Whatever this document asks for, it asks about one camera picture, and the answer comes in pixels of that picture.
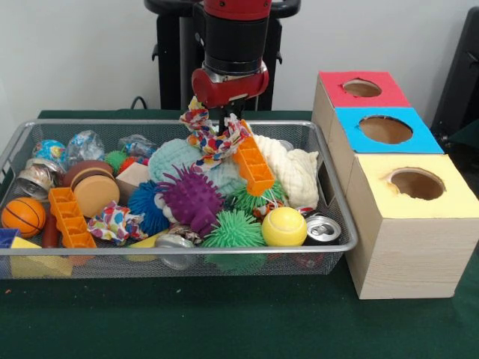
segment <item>purple spiky toy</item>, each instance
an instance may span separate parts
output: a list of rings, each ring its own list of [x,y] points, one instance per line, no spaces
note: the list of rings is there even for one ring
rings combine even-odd
[[[171,213],[181,224],[189,225],[201,237],[209,234],[217,225],[216,215],[222,210],[223,199],[213,181],[208,182],[204,174],[196,174],[183,166],[179,178],[164,174],[174,181],[158,183]]]

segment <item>white wall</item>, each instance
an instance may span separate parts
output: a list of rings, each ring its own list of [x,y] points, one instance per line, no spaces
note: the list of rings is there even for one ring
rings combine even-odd
[[[303,0],[283,21],[274,108],[311,109],[319,69],[387,70],[430,122],[475,3]],[[158,107],[155,21],[142,0],[0,0],[3,112],[20,123],[44,108],[126,108],[136,95]]]

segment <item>yellow tennis ball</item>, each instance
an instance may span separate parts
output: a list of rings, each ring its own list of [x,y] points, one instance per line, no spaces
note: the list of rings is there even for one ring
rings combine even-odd
[[[290,207],[272,210],[264,219],[261,230],[266,243],[277,247],[302,245],[308,235],[306,220]]]

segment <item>black cable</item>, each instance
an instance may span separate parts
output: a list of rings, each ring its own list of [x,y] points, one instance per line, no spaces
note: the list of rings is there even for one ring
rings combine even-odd
[[[132,105],[130,106],[129,109],[130,109],[130,110],[134,110],[134,109],[135,109],[135,106],[136,106],[136,103],[137,103],[138,101],[141,102],[141,104],[143,105],[143,108],[144,108],[145,110],[148,110],[148,105],[147,105],[146,101],[144,100],[144,98],[141,97],[141,96],[135,97],[135,99],[133,100],[133,103],[132,103]]]

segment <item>yellow square top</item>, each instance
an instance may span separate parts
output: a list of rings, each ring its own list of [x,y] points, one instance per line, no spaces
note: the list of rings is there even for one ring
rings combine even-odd
[[[356,158],[383,218],[479,218],[478,199],[447,155]]]

